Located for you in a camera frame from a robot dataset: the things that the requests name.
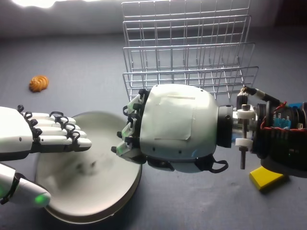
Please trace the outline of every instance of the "yellow sponge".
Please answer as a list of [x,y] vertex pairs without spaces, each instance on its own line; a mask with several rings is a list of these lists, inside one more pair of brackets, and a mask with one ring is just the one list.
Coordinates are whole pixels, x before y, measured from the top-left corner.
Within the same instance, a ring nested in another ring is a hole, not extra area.
[[265,188],[268,185],[282,179],[284,175],[271,172],[261,166],[260,168],[251,171],[249,177],[255,186],[261,190],[262,188]]

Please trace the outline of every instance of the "white plastic nut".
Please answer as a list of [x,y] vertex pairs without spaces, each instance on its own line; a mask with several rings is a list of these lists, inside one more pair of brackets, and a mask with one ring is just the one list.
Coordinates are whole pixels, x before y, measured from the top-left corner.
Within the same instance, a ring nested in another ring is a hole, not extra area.
[[242,146],[251,149],[253,147],[253,141],[251,139],[237,138],[236,146]]
[[237,116],[239,119],[253,119],[255,117],[254,110],[244,111],[242,109],[238,109]]

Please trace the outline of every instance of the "metal wire rack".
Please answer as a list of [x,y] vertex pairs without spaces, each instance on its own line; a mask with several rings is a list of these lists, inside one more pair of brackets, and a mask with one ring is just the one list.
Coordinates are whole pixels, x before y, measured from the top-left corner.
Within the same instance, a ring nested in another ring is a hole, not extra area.
[[130,100],[141,88],[176,83],[228,98],[252,86],[254,43],[247,43],[250,0],[124,2],[123,74]]

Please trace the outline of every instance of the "swirl-shaped pastry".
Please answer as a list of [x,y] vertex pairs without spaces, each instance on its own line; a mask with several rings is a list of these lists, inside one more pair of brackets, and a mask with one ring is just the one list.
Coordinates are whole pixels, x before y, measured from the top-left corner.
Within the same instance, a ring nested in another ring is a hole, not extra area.
[[44,75],[37,75],[30,80],[29,88],[32,92],[41,92],[49,85],[49,80]]

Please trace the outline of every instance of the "white plate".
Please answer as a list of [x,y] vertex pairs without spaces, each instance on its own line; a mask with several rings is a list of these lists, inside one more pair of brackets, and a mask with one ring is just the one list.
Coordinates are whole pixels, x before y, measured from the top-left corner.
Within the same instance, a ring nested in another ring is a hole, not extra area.
[[84,152],[39,155],[35,181],[51,193],[46,208],[72,223],[96,222],[113,215],[132,197],[141,177],[140,165],[111,152],[121,140],[125,122],[109,113],[74,117],[93,145]]

